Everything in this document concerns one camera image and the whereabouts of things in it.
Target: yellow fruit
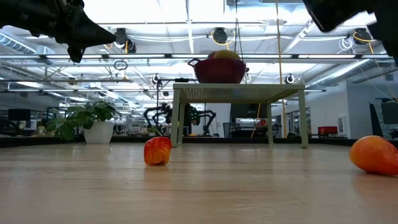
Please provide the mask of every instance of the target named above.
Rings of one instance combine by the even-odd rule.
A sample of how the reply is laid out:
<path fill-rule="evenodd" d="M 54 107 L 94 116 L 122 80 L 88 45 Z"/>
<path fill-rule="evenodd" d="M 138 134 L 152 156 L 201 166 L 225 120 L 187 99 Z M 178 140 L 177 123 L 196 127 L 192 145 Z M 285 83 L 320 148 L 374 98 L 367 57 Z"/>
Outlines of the yellow fruit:
<path fill-rule="evenodd" d="M 214 58 L 230 58 L 240 60 L 241 57 L 231 50 L 219 50 L 216 54 L 214 54 Z"/>

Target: white planter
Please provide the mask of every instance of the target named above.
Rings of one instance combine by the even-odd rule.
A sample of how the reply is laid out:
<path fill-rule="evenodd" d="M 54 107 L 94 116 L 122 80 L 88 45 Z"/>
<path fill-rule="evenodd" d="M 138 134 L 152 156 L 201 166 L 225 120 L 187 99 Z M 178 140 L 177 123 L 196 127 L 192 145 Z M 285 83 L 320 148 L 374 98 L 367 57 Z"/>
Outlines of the white planter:
<path fill-rule="evenodd" d="M 91 129 L 85 129 L 87 144 L 109 144 L 113 135 L 114 123 L 97 121 Z"/>

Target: red object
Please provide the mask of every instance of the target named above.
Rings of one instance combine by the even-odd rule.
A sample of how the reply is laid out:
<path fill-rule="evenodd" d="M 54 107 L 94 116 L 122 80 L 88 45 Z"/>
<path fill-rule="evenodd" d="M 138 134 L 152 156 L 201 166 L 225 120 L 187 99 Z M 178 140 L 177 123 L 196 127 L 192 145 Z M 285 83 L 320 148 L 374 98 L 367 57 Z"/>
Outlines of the red object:
<path fill-rule="evenodd" d="M 337 127 L 318 127 L 318 134 L 338 134 Z"/>
<path fill-rule="evenodd" d="M 154 137 L 144 146 L 144 160 L 147 165 L 166 165 L 169 162 L 172 142 L 165 137 Z"/>
<path fill-rule="evenodd" d="M 240 60 L 230 58 L 213 58 L 188 62 L 193 67 L 200 83 L 241 83 L 243 76 L 249 69 Z"/>
<path fill-rule="evenodd" d="M 398 175 L 398 149 L 382 137 L 367 136 L 356 141 L 349 158 L 366 172 Z"/>
<path fill-rule="evenodd" d="M 213 59 L 214 55 L 217 54 L 218 51 L 212 52 L 207 56 L 207 59 Z"/>

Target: computer monitor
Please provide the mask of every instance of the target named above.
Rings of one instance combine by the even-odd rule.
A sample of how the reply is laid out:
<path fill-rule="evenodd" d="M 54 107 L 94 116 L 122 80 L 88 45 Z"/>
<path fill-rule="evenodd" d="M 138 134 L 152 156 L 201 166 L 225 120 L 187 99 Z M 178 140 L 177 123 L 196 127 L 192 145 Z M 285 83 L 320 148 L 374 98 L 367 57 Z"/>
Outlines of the computer monitor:
<path fill-rule="evenodd" d="M 8 120 L 10 121 L 30 121 L 29 109 L 8 109 Z"/>
<path fill-rule="evenodd" d="M 398 103 L 382 103 L 381 112 L 384 124 L 398 124 Z"/>

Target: green plant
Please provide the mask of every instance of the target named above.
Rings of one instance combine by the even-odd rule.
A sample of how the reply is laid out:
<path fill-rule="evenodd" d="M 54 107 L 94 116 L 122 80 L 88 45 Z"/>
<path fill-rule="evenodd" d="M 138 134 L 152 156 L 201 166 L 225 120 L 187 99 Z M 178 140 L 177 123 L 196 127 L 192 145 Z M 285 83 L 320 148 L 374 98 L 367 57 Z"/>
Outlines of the green plant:
<path fill-rule="evenodd" d="M 156 127 L 150 127 L 147 130 L 148 130 L 148 133 L 154 133 L 154 134 L 157 133 L 157 128 Z"/>
<path fill-rule="evenodd" d="M 71 106 L 67 109 L 66 118 L 54 118 L 47 125 L 47 131 L 55 131 L 61 139 L 71 140 L 75 137 L 75 128 L 91 129 L 96 121 L 106 121 L 117 114 L 110 103 L 99 101 L 85 106 Z"/>

